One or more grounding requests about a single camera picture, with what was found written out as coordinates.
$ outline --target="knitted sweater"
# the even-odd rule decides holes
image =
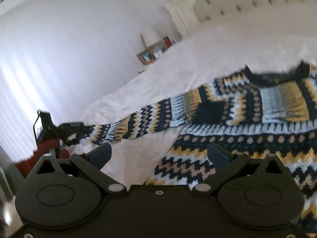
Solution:
[[[299,224],[317,233],[317,67],[300,63],[287,74],[245,69],[148,105],[112,124],[91,126],[99,145],[185,125],[146,184],[195,186],[216,172],[207,158],[215,142],[251,158],[276,154],[303,192]]]

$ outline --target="picture frame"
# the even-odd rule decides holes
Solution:
[[[156,61],[156,58],[153,55],[153,47],[148,47],[146,50],[137,54],[137,57],[144,65],[148,65]]]

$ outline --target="lamp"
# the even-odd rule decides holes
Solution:
[[[157,32],[150,27],[142,29],[142,37],[146,47],[150,47],[161,41],[161,38]]]

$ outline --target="white duvet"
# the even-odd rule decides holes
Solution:
[[[172,47],[117,92],[90,105],[85,124],[107,124],[139,108],[186,92],[246,64],[253,72],[282,72],[301,59],[317,64],[317,3],[257,8],[223,17]],[[182,127],[112,144],[102,171],[122,184],[142,184],[168,152]],[[84,140],[73,152],[95,146]]]

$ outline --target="circular plate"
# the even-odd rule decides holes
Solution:
[[[277,228],[301,213],[303,196],[288,178],[265,173],[224,184],[218,202],[236,222],[253,228]]]
[[[42,227],[67,227],[95,212],[101,193],[92,182],[65,174],[38,175],[15,198],[19,215]]]

